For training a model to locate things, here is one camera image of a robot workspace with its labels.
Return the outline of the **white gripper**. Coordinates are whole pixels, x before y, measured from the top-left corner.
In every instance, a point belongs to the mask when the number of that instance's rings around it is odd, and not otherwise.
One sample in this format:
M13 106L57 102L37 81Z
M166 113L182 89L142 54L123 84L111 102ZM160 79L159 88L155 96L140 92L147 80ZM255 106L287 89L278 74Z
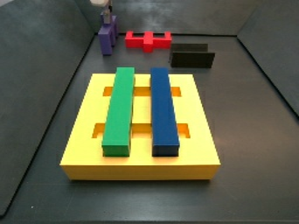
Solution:
M92 5L96 5L99 7L104 7L104 6L107 6L110 0L90 0L90 1L91 1ZM111 12L112 12L112 6L108 5L102 12L102 21L103 21L104 24L111 23L111 19L112 19Z

